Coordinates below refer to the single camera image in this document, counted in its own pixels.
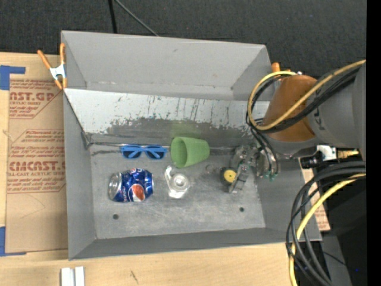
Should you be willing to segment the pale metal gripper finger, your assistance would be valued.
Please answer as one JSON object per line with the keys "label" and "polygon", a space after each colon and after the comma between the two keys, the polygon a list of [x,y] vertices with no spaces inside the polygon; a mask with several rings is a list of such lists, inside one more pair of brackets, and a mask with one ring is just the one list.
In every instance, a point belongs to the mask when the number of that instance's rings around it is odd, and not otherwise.
{"label": "pale metal gripper finger", "polygon": [[236,147],[234,150],[234,154],[230,159],[229,166],[230,167],[238,167],[239,164],[244,159],[245,147]]}
{"label": "pale metal gripper finger", "polygon": [[233,169],[231,174],[232,182],[229,185],[229,193],[237,193],[241,191],[248,179],[249,168],[246,164],[240,164],[237,169]]}

